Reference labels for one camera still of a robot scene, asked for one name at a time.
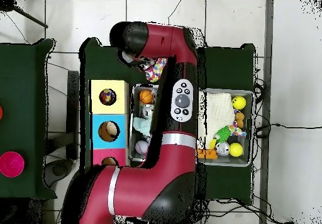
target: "silver ring band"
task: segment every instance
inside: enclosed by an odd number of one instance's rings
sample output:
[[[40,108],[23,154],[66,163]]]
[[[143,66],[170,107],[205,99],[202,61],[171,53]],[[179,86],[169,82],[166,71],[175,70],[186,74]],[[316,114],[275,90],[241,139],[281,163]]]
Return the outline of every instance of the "silver ring band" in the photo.
[[[184,145],[196,149],[196,138],[183,133],[164,133],[162,145]]]
[[[115,215],[114,212],[114,194],[115,194],[115,186],[116,181],[118,180],[118,174],[120,172],[119,167],[115,167],[114,173],[111,178],[111,182],[109,183],[109,190],[108,190],[108,211],[111,215]]]

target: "red robot arm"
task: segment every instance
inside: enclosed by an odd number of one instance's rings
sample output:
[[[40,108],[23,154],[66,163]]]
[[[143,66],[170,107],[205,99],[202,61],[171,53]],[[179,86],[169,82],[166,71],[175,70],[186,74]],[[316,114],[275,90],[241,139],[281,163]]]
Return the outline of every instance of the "red robot arm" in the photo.
[[[84,180],[73,180],[64,205],[76,198],[73,192],[81,184],[86,200],[77,217],[63,209],[62,224],[113,224],[114,215],[180,223],[192,205],[196,168],[197,53],[192,35],[185,28],[121,22],[113,26],[110,42],[136,60],[169,58],[158,88],[147,160],[141,168],[94,167],[86,186]]]

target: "stacked cube blocks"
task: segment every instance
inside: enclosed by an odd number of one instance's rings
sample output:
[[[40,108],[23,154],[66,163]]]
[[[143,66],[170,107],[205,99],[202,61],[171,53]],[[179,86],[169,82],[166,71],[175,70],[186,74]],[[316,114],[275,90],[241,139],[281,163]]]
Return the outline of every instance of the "stacked cube blocks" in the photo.
[[[105,89],[113,90],[116,101],[112,105],[103,104],[99,95]],[[93,142],[93,164],[102,164],[106,157],[113,157],[119,166],[129,165],[128,163],[128,115],[130,102],[128,85],[125,81],[114,80],[92,80],[91,95],[92,101],[92,142]],[[119,135],[112,142],[105,142],[99,136],[99,127],[106,121],[115,123]]]

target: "yellow ball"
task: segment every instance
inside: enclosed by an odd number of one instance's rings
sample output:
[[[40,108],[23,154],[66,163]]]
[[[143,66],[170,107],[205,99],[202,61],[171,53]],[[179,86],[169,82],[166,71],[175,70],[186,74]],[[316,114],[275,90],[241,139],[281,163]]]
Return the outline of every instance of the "yellow ball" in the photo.
[[[246,106],[246,99],[243,96],[235,96],[231,102],[235,109],[243,109]]]
[[[243,154],[243,147],[239,143],[232,143],[229,146],[229,153],[233,157],[239,157]]]

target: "metal tray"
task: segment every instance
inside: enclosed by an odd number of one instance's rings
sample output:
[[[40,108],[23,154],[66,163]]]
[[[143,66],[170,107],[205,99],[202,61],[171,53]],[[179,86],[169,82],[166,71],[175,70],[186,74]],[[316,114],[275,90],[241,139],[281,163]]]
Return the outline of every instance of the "metal tray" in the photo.
[[[227,142],[231,143],[240,143],[243,147],[243,155],[240,157],[232,157],[231,155],[221,156],[219,155],[217,159],[198,159],[199,162],[204,163],[205,165],[220,165],[220,166],[231,166],[231,167],[246,167],[252,161],[252,145],[253,145],[253,136],[255,131],[255,95],[251,91],[244,90],[227,90],[227,89],[212,89],[207,88],[205,90],[199,91],[199,94],[204,93],[222,93],[227,92],[231,94],[231,97],[243,96],[246,99],[246,106],[240,111],[245,115],[245,129],[247,133],[246,137],[230,137]]]
[[[139,153],[136,152],[135,150],[135,144],[139,140],[144,140],[143,135],[136,131],[133,128],[133,119],[134,117],[141,117],[141,109],[142,109],[142,104],[140,102],[139,94],[140,91],[142,90],[151,90],[153,94],[153,103],[155,104],[155,98],[157,96],[157,90],[158,90],[158,85],[154,84],[135,84],[132,87],[131,91],[131,118],[130,118],[130,136],[129,136],[129,141],[128,141],[128,157],[131,161],[135,162],[143,162],[144,155],[140,155]]]

